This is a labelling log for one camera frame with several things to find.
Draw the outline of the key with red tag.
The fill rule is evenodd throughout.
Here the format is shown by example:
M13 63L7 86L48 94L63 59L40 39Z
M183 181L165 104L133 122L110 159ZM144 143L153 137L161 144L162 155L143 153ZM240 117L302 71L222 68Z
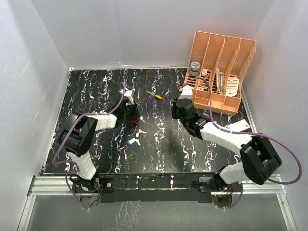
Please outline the key with red tag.
M139 116L137 119L131 120L130 122L131 122L132 124L137 124L137 123L139 123L140 121L143 122L143 123L145 123L145 120L144 120L143 116Z

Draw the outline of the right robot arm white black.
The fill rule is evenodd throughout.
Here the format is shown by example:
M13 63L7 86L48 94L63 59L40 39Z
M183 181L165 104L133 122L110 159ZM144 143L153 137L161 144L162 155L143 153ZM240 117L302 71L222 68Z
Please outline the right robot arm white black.
M282 160L268 138L234 134L216 128L209 118L198 115L189 99L173 101L171 115L181 122L191 136L218 144L241 157L239 163L223 166L212 178L200 182L202 187L225 191L233 183L246 180L262 185L282 165Z

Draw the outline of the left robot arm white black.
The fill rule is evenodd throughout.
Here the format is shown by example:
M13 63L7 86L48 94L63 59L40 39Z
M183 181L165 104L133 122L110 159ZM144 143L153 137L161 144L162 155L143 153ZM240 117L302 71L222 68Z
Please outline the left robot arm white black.
M77 178L70 178L70 180L85 191L98 190L100 181L90 156L90 147L95 133L114 129L123 120L134 123L139 118L140 113L135 101L126 96L111 114L82 116L82 114L73 113L70 115L59 136L59 144L64 146L76 168Z

